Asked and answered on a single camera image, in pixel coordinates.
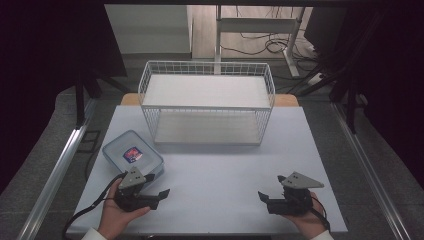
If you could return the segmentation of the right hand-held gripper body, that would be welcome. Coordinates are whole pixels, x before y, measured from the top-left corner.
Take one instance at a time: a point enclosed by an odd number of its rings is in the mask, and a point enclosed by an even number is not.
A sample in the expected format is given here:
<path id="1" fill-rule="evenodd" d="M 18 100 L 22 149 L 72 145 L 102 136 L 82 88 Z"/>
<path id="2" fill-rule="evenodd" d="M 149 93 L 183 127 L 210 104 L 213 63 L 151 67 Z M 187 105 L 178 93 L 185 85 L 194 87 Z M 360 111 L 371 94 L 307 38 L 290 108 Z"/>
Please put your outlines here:
<path id="1" fill-rule="evenodd" d="M 280 183 L 283 199 L 270 199 L 267 209 L 270 214 L 304 215 L 313 207 L 310 188 L 323 188 L 324 184 L 294 171 Z"/>

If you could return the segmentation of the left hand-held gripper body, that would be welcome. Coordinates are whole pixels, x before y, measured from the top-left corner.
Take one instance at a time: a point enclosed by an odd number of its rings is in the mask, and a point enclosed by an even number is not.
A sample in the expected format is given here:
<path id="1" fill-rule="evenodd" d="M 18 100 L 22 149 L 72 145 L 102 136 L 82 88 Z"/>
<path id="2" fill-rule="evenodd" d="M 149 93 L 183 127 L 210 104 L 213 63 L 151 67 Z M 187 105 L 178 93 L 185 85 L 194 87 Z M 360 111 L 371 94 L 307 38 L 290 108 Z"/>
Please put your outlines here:
<path id="1" fill-rule="evenodd" d="M 132 167 L 122 179 L 115 193 L 116 204 L 125 212 L 149 207 L 156 210 L 159 204 L 157 196 L 142 195 L 141 190 L 145 184 L 145 175 L 137 167 Z"/>

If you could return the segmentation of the person's right hand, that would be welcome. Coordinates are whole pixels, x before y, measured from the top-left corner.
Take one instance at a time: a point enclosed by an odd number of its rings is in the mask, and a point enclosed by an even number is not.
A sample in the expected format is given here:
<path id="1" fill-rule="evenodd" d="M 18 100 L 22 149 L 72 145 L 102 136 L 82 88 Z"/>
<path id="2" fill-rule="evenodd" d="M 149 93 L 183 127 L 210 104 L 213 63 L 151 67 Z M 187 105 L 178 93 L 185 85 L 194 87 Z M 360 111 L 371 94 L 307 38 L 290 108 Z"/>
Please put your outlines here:
<path id="1" fill-rule="evenodd" d="M 308 212 L 302 216 L 285 215 L 285 218 L 291 221 L 307 240 L 311 240 L 327 230 L 322 221 L 312 212 Z"/>

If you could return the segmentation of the person's left hand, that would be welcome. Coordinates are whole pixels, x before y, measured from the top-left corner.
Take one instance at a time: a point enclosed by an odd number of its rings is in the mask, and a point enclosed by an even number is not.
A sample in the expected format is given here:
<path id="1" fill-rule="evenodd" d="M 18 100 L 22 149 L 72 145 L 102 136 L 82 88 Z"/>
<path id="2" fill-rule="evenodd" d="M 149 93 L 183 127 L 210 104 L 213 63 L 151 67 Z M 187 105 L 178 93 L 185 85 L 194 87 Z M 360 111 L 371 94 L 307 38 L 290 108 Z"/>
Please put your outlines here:
<path id="1" fill-rule="evenodd" d="M 121 181 L 122 179 L 119 178 L 112 184 L 103 203 L 97 232 L 105 240 L 114 240 L 126 229 L 131 221 L 146 215 L 150 211 L 149 207 L 144 207 L 132 212 L 125 212 L 116 204 L 114 196 Z"/>

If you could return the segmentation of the clear plastic lidded container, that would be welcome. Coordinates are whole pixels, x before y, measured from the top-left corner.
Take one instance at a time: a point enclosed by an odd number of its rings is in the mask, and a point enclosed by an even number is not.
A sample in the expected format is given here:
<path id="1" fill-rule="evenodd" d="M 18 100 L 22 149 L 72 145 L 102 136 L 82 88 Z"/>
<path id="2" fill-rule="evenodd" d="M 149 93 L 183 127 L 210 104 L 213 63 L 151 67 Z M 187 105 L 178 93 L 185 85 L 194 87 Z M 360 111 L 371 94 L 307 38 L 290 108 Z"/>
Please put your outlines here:
<path id="1" fill-rule="evenodd" d="M 120 172 L 137 167 L 143 175 L 154 174 L 156 178 L 164 172 L 163 157 L 133 130 L 107 143 L 102 152 Z"/>

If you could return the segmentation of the black tripod stand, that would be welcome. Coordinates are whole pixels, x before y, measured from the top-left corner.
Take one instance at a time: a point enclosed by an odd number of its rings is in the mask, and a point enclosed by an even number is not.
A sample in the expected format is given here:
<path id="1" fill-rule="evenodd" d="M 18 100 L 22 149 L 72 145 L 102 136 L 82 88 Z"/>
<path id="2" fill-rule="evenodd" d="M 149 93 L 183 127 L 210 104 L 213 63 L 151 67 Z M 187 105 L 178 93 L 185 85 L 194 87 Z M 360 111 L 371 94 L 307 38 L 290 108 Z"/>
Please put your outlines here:
<path id="1" fill-rule="evenodd" d="M 331 102 L 340 102 L 344 96 L 347 96 L 345 124 L 352 134 L 356 133 L 355 109 L 358 93 L 358 78 L 355 76 L 355 71 L 368 42 L 381 22 L 382 11 L 370 9 L 368 13 L 362 12 L 358 15 L 361 15 L 362 18 L 357 24 L 357 29 L 349 35 L 349 39 L 339 50 L 324 57 L 322 62 L 313 69 L 313 73 L 317 73 L 323 68 L 333 67 L 333 70 L 320 82 L 298 93 L 298 96 L 307 96 L 330 83 L 335 83 L 328 97 Z"/>
<path id="2" fill-rule="evenodd" d="M 110 76 L 102 73 L 97 69 L 79 71 L 75 80 L 75 100 L 76 100 L 76 129 L 80 129 L 87 119 L 85 110 L 84 91 L 88 92 L 90 98 L 97 99 L 101 96 L 102 90 L 100 88 L 98 79 L 103 80 L 112 87 L 118 89 L 126 94 L 130 89 Z"/>

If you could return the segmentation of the white power strip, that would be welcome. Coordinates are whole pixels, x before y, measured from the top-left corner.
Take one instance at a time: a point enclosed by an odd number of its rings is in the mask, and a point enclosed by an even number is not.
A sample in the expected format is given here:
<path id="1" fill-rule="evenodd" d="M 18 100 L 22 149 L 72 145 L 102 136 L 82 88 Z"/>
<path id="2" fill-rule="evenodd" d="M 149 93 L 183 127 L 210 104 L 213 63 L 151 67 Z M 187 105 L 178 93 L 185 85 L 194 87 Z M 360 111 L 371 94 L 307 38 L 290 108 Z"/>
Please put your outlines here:
<path id="1" fill-rule="evenodd" d="M 315 76 L 313 76 L 309 81 L 308 84 L 310 86 L 315 85 L 316 83 L 320 82 L 324 78 L 324 75 L 322 73 L 317 73 Z"/>

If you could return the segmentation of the black curtain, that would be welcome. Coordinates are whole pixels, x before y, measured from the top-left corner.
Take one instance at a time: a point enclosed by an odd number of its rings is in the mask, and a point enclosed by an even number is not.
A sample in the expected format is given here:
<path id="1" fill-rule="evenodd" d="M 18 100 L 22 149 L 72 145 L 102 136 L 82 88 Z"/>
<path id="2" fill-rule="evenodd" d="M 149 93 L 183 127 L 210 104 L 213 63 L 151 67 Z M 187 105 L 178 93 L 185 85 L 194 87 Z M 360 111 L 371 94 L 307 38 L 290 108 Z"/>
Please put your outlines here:
<path id="1" fill-rule="evenodd" d="M 339 67 L 372 10 L 318 8 L 305 38 Z M 424 0 L 394 0 L 362 53 L 353 77 L 365 114 L 424 188 Z"/>
<path id="2" fill-rule="evenodd" d="M 50 121 L 57 95 L 126 74 L 106 0 L 0 0 L 0 193 Z"/>

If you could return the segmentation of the white cabinet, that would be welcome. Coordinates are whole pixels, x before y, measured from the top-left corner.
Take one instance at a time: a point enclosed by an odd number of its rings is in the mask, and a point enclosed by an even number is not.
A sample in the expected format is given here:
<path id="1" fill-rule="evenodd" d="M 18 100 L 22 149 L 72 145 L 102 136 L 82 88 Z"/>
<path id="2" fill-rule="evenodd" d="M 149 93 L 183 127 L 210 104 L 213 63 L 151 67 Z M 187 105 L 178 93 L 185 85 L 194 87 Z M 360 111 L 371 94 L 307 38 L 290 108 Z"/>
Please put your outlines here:
<path id="1" fill-rule="evenodd" d="M 105 4 L 122 54 L 189 54 L 192 9 L 188 5 Z"/>

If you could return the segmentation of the aluminium rail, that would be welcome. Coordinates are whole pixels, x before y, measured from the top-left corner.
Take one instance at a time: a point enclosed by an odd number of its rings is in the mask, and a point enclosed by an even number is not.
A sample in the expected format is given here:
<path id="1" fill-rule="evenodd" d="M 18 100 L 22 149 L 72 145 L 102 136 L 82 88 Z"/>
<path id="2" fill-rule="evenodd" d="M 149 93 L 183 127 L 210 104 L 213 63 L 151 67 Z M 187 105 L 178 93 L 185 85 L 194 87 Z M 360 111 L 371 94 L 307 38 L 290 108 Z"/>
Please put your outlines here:
<path id="1" fill-rule="evenodd" d="M 16 240 L 34 240 L 47 215 L 48 210 L 59 190 L 71 161 L 78 149 L 80 142 L 87 130 L 94 111 L 97 100 L 90 99 L 85 106 L 84 119 L 80 127 L 76 127 L 70 134 L 65 147 L 63 148 L 51 174 L 49 175 L 37 201 L 35 202 L 29 216 L 26 219 Z"/>
<path id="2" fill-rule="evenodd" d="M 336 114 L 336 118 L 350 144 L 358 164 L 361 166 L 364 176 L 380 206 L 386 221 L 393 232 L 396 240 L 412 240 L 407 231 L 404 221 L 399 214 L 394 202 L 387 193 L 381 180 L 379 179 L 368 155 L 366 154 L 359 138 L 349 128 L 346 123 L 347 116 L 343 111 L 343 107 L 336 103 L 331 103 L 331 107 Z"/>

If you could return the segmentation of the white metal desk frame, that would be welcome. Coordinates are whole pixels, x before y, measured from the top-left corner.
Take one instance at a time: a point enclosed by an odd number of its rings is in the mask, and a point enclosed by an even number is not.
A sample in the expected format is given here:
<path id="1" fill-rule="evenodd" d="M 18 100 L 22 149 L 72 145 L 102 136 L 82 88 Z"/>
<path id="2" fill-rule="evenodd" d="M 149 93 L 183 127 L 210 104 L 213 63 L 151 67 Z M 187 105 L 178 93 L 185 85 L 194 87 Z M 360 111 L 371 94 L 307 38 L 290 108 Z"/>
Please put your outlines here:
<path id="1" fill-rule="evenodd" d="M 293 48 L 305 10 L 305 7 L 301 7 L 297 14 L 291 18 L 224 18 L 222 17 L 222 6 L 217 5 L 214 61 L 220 62 L 222 59 L 221 35 L 223 33 L 286 34 L 288 41 L 282 53 L 291 76 L 299 78 L 300 74 L 293 60 Z"/>

